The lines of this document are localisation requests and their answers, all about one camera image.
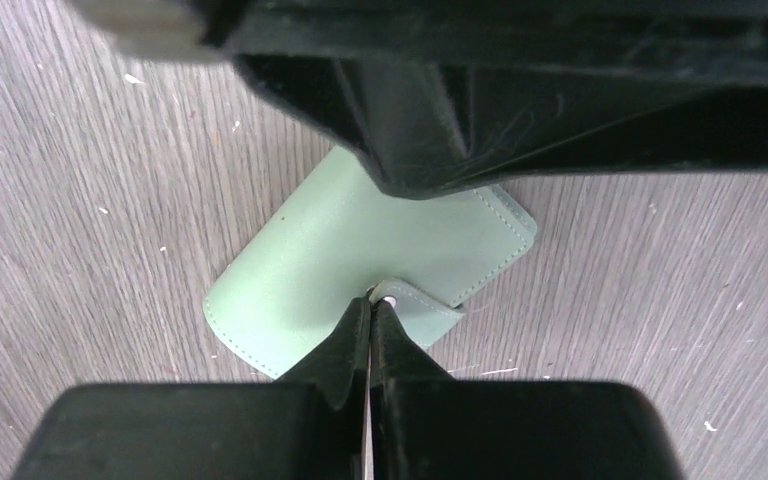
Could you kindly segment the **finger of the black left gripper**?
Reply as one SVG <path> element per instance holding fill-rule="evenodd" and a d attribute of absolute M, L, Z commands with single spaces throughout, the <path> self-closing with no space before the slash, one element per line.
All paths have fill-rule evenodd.
<path fill-rule="evenodd" d="M 234 67 L 397 198 L 523 176 L 768 173 L 766 87 L 390 60 L 241 55 Z"/>

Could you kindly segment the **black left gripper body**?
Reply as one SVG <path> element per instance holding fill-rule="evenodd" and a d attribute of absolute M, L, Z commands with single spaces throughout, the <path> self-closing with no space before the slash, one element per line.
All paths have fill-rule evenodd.
<path fill-rule="evenodd" d="M 768 1 L 196 1 L 226 54 L 768 87 Z"/>

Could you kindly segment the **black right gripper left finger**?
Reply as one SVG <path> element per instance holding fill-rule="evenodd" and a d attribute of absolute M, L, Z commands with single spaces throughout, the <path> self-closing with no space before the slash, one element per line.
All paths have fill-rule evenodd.
<path fill-rule="evenodd" d="M 360 479 L 371 304 L 270 383 L 106 383 L 65 391 L 17 479 Z"/>

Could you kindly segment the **green card holder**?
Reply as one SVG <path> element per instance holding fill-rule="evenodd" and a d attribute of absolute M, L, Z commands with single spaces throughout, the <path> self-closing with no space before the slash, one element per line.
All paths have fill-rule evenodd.
<path fill-rule="evenodd" d="M 273 379 L 321 343 L 356 297 L 389 300 L 410 339 L 428 348 L 537 233 L 497 185 L 389 197 L 336 147 L 227 266 L 203 311 L 225 346 Z"/>

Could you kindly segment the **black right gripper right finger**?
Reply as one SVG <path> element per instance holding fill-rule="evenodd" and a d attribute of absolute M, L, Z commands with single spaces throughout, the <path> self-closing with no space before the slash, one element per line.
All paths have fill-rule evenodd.
<path fill-rule="evenodd" d="M 665 426 L 639 390 L 604 381 L 458 380 L 371 317 L 370 407 L 378 479 L 680 479 Z"/>

